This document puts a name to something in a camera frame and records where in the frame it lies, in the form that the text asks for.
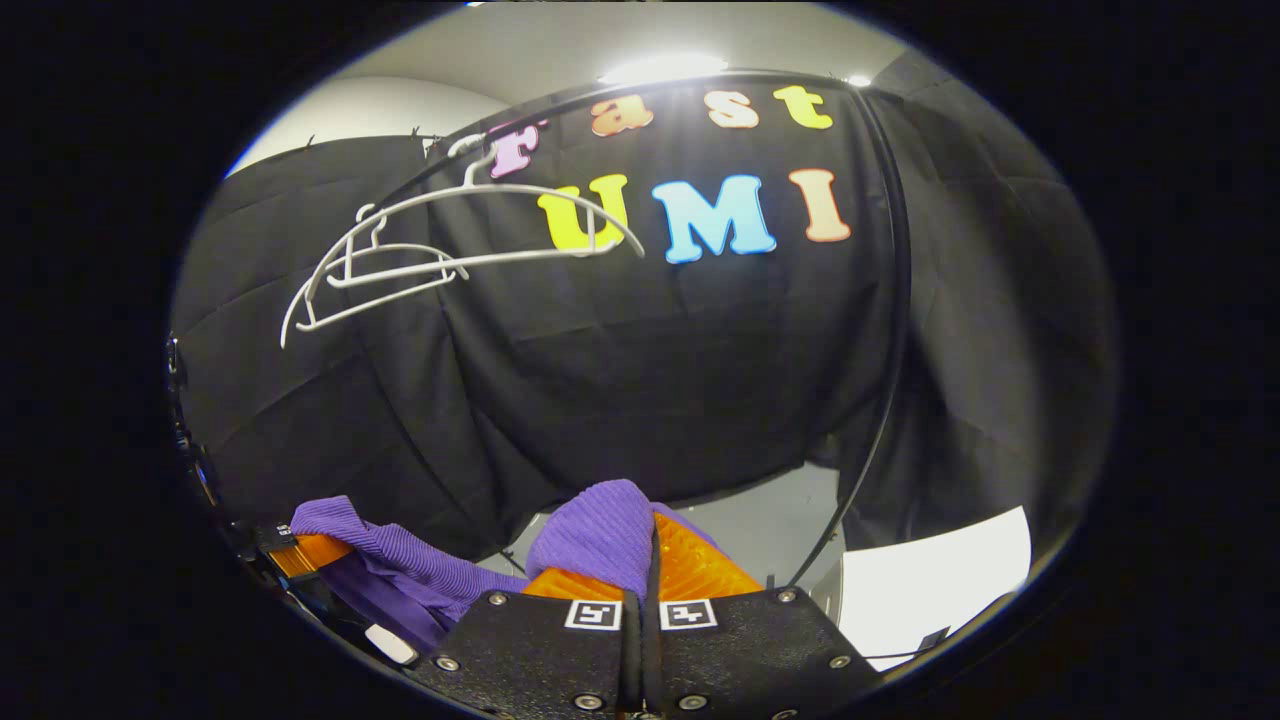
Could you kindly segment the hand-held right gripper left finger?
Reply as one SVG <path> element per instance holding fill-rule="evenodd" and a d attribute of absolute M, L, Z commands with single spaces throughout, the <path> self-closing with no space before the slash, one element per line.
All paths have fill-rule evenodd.
<path fill-rule="evenodd" d="M 489 720 L 625 720 L 643 711 L 641 605 L 483 594 L 408 676 Z"/>

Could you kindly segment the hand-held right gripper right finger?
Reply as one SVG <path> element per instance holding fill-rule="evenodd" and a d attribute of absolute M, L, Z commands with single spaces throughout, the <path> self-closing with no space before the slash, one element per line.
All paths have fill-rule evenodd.
<path fill-rule="evenodd" d="M 650 579 L 640 696 L 660 720 L 831 720 L 882 685 L 804 589 L 759 585 L 663 512 Z"/>

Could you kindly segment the purple knit cardigan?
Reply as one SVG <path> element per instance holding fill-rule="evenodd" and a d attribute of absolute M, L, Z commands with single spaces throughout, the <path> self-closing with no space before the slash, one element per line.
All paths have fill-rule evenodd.
<path fill-rule="evenodd" d="M 364 520 L 346 496 L 301 503 L 292 530 L 319 552 L 320 575 L 370 623 L 420 653 L 493 591 L 558 600 L 620 601 L 648 594 L 660 560 L 660 601 L 760 589 L 705 533 L 631 480 L 590 486 L 557 509 L 532 542 L 524 577 L 504 575 L 439 550 L 398 524 Z"/>

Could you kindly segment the white clothes hanger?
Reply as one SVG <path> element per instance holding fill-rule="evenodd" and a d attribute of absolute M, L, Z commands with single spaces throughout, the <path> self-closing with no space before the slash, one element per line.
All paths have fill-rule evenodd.
<path fill-rule="evenodd" d="M 356 211 L 353 229 L 347 231 L 334 243 L 332 251 L 310 272 L 285 306 L 278 334 L 279 348 L 288 347 L 291 333 L 315 332 L 375 307 L 449 284 L 457 279 L 470 278 L 468 269 L 474 264 L 471 260 L 454 258 L 425 243 L 381 242 L 381 232 L 389 224 L 390 218 L 390 211 L 378 209 L 371 202 L 362 205 Z M 421 254 L 428 256 L 428 261 L 366 275 L 355 274 L 356 260 L 380 258 L 394 252 Z M 390 281 L 410 281 L 417 277 L 422 277 L 425 281 L 380 293 L 325 316 L 317 315 L 315 300 L 324 284 L 333 290 L 352 290 Z"/>
<path fill-rule="evenodd" d="M 488 146 L 485 152 L 480 155 L 475 161 L 471 161 L 463 170 L 463 181 L 461 184 L 447 187 L 444 190 L 434 190 L 424 193 L 416 193 L 408 196 L 406 193 L 407 188 L 401 188 L 390 195 L 385 196 L 379 202 L 372 202 L 375 208 L 387 210 L 392 213 L 392 217 L 397 217 L 404 211 L 415 208 L 425 208 L 433 202 L 440 202 L 444 200 L 454 199 L 472 199 L 472 197 L 489 197 L 489 196 L 526 196 L 536 200 L 553 199 L 566 201 L 575 213 L 584 211 L 586 214 L 588 229 L 586 241 L 584 245 L 571 249 L 563 249 L 561 246 L 553 246 L 548 250 L 529 250 L 529 251 L 507 251 L 507 252 L 489 252 L 477 256 L 462 256 L 458 259 L 471 260 L 474 264 L 470 266 L 468 273 L 475 266 L 495 266 L 495 265 L 508 265 L 516 263 L 534 263 L 541 260 L 550 260 L 553 258 L 599 258 L 614 251 L 616 247 L 623 245 L 632 250 L 636 258 L 645 258 L 646 250 L 643 247 L 640 238 L 636 236 L 635 231 L 628 227 L 628 223 L 616 213 L 605 209 L 602 204 L 586 200 L 579 195 L 570 193 L 563 190 L 553 190 L 549 187 L 535 186 L 535 184 L 493 184 L 493 183 L 480 183 L 477 182 L 477 176 L 481 170 L 489 168 L 490 164 L 497 159 L 497 149 Z"/>

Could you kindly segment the black clothes rack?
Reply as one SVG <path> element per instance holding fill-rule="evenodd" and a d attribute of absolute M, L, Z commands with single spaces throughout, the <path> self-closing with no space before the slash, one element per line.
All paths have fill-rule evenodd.
<path fill-rule="evenodd" d="M 868 97 L 731 70 L 579 86 L 476 120 L 524 167 L 484 184 L 618 213 L 645 258 L 475 266 L 364 328 L 413 448 L 353 482 L 360 505 L 481 559 L 603 480 L 682 503 L 808 462 L 855 473 L 905 336 L 908 237 Z M 389 224 L 454 255 L 577 247 L 562 200 L 454 199 Z"/>

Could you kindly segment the white board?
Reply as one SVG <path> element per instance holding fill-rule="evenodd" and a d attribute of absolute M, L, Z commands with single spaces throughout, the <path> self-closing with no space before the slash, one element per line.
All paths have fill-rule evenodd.
<path fill-rule="evenodd" d="M 836 600 L 837 628 L 877 671 L 924 653 L 996 600 L 1019 591 L 1030 569 L 1023 507 L 924 539 L 847 551 Z"/>

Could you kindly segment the black backdrop cloth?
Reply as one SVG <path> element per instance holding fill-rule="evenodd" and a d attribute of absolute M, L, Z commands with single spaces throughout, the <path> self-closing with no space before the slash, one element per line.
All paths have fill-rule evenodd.
<path fill-rule="evenodd" d="M 833 515 L 861 550 L 1021 509 L 1055 553 L 1121 365 L 1094 229 L 1006 117 L 782 73 L 256 161 L 168 324 L 230 518 L 344 495 L 483 559 L 602 480 L 676 503 L 832 468 L 776 577 Z"/>

